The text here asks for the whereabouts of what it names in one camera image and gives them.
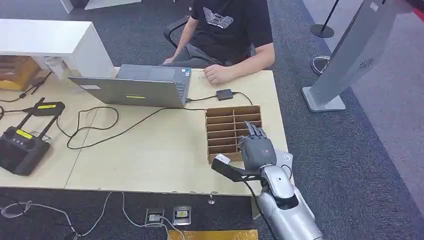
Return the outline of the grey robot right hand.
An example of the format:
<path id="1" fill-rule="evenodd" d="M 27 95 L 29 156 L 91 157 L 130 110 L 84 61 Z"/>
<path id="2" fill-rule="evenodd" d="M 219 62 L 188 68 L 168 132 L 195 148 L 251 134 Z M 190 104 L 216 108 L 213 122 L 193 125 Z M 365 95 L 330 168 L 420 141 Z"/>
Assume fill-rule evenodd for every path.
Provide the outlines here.
<path id="1" fill-rule="evenodd" d="M 245 120 L 247 135 L 238 138 L 237 147 L 241 152 L 244 167 L 248 171 L 256 171 L 277 163 L 277 156 L 272 141 L 261 127 Z"/>

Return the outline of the person's left hand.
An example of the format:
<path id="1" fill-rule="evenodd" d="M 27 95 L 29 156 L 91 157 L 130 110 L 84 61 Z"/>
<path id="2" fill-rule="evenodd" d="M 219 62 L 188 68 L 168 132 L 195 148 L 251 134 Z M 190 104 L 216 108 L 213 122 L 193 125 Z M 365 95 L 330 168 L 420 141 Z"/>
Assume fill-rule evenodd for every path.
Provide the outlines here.
<path id="1" fill-rule="evenodd" d="M 207 81 L 213 85 L 226 83 L 237 77 L 230 66 L 217 64 L 206 67 L 203 72 Z"/>

